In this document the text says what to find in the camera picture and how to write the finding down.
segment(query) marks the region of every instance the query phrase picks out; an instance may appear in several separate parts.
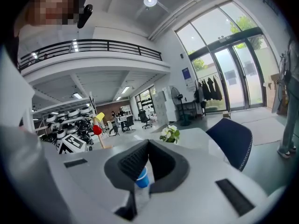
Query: doorway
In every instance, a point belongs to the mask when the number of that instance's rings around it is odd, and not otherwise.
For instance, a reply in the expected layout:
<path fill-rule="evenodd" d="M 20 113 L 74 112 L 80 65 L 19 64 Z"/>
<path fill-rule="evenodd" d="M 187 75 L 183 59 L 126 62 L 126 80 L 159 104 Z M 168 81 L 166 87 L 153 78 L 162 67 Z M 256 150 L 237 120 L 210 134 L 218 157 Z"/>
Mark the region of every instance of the doorway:
<path fill-rule="evenodd" d="M 247 41 L 212 52 L 226 86 L 231 111 L 264 106 L 263 81 L 255 54 Z"/>

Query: brick wall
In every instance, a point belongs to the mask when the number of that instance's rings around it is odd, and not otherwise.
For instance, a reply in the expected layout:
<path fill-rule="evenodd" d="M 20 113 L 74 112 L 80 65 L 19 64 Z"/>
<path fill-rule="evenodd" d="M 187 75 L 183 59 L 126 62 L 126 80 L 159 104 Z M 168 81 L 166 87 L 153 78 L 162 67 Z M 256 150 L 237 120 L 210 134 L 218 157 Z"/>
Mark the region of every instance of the brick wall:
<path fill-rule="evenodd" d="M 105 116 L 103 118 L 103 121 L 104 121 L 104 124 L 106 125 L 107 121 L 113 120 L 111 112 L 114 111 L 115 113 L 118 113 L 118 111 L 120 110 L 120 107 L 126 106 L 126 105 L 130 105 L 129 100 L 118 102 L 118 103 L 112 103 L 112 104 L 108 104 L 108 105 L 97 106 L 96 109 L 97 109 L 98 114 L 101 112 L 104 113 Z"/>

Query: black chair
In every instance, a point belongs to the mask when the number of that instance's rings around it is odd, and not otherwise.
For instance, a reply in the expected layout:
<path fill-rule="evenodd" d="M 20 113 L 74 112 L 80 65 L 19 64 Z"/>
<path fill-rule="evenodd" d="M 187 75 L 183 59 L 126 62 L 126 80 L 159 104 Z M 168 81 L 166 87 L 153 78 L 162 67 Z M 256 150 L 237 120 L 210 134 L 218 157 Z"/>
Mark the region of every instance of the black chair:
<path fill-rule="evenodd" d="M 223 118 L 206 133 L 218 144 L 230 164 L 242 171 L 251 151 L 251 131 L 243 125 Z"/>
<path fill-rule="evenodd" d="M 133 124 L 134 124 L 134 122 L 133 122 L 133 116 L 132 116 L 132 115 L 131 115 L 131 116 L 128 116 L 128 117 L 127 117 L 126 124 L 125 124 L 125 127 L 127 128 L 126 131 L 127 131 L 127 130 L 131 130 L 130 127 L 131 127 Z"/>
<path fill-rule="evenodd" d="M 140 117 L 140 121 L 142 123 L 145 123 L 144 126 L 142 126 L 142 128 L 146 129 L 147 126 L 152 127 L 152 124 L 148 124 L 148 122 L 150 121 L 150 119 L 148 117 L 146 117 L 145 111 L 140 111 L 138 116 Z"/>

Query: yellow object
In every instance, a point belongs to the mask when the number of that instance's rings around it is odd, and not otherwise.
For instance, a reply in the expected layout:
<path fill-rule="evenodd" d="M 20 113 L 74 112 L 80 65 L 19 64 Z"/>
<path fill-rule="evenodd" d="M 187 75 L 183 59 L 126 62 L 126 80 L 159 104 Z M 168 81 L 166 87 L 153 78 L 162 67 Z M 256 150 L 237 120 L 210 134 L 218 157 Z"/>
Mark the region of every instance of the yellow object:
<path fill-rule="evenodd" d="M 105 116 L 104 113 L 101 112 L 95 118 L 98 122 L 101 122 L 103 120 L 104 116 Z"/>

